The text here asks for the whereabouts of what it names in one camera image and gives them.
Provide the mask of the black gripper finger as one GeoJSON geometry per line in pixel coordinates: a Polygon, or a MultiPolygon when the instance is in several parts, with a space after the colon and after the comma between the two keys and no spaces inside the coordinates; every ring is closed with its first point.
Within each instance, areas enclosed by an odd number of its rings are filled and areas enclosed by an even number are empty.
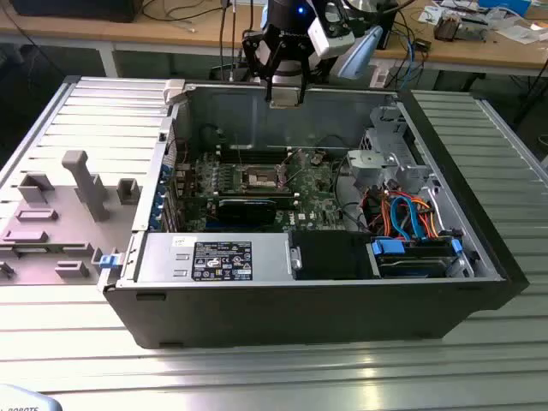
{"type": "Polygon", "coordinates": [[[315,53],[315,49],[312,40],[307,35],[298,34],[296,38],[298,48],[296,54],[298,56],[298,61],[301,64],[301,86],[297,104],[302,104],[304,102],[307,87],[313,79],[309,60],[311,55],[315,53]]]}
{"type": "Polygon", "coordinates": [[[250,74],[253,77],[259,77],[266,83],[265,101],[271,102],[272,78],[274,75],[274,52],[271,51],[269,42],[272,38],[273,31],[269,26],[260,31],[246,29],[242,34],[241,45],[244,55],[247,60],[247,66],[250,74]],[[262,63],[257,55],[257,51],[261,43],[266,45],[266,49],[270,52],[266,63],[262,63]]]}

